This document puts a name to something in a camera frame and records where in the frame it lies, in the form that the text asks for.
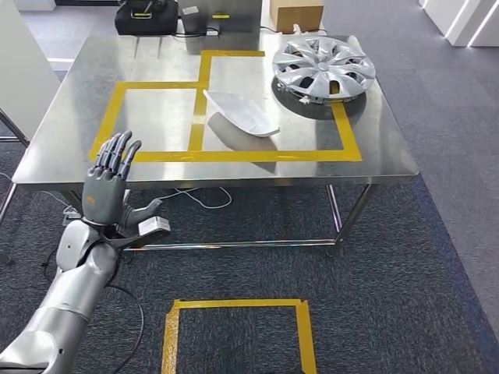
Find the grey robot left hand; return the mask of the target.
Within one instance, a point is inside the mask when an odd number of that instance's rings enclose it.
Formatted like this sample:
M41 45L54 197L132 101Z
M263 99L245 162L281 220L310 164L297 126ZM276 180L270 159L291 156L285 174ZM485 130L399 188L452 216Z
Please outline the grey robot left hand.
M142 145L135 140L127 146L131 137L130 130L116 133L97 152L84 182L82 207L85 221L102 227L131 228L159 211L162 204L160 199L153 199L142 208L133 208L124 201L131 163Z

